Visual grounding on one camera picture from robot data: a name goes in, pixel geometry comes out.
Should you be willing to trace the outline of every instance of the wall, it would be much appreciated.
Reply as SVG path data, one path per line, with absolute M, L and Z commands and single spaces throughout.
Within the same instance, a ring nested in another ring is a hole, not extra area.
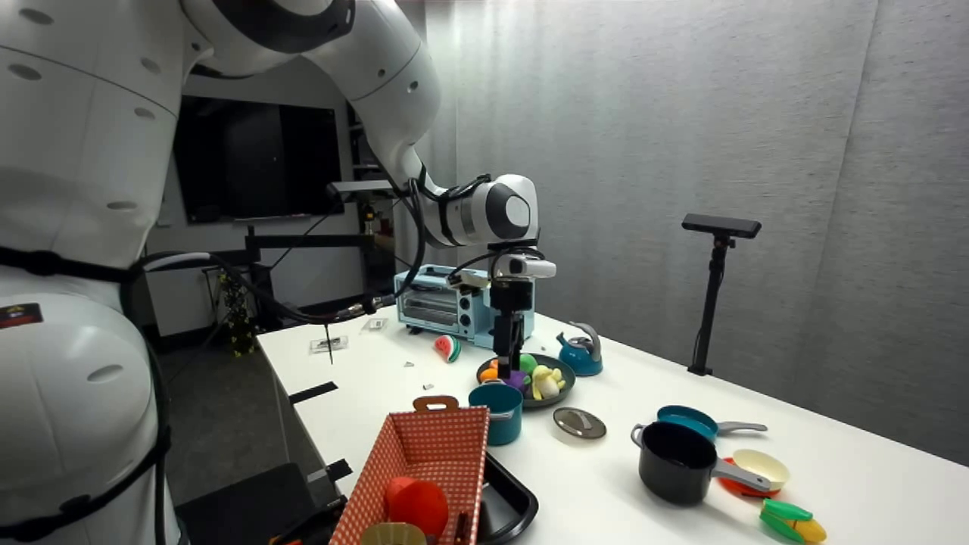
M 969 462 L 969 8 L 958 0 L 428 3 L 437 177 L 527 171 L 542 310 Z
M 284 107 L 318 107 L 335 111 L 342 177 L 348 177 L 348 121 L 344 100 L 330 78 L 305 59 L 284 63 L 253 78 L 200 78 L 189 74 L 188 97 L 228 97 Z M 303 232 L 316 218 L 258 224 L 258 232 Z M 356 232 L 354 206 L 344 216 L 328 218 L 316 232 Z M 243 247 L 244 224 L 188 224 L 182 206 L 178 175 L 168 167 L 162 212 L 147 238 L 147 250 L 188 250 Z M 263 250 L 263 264 L 273 264 L 280 250 Z M 364 291 L 364 260 L 356 247 L 292 247 L 286 260 L 273 272 L 279 299 L 309 304 Z M 210 292 L 196 269 L 154 272 L 147 281 L 158 331 L 188 333 L 212 325 Z

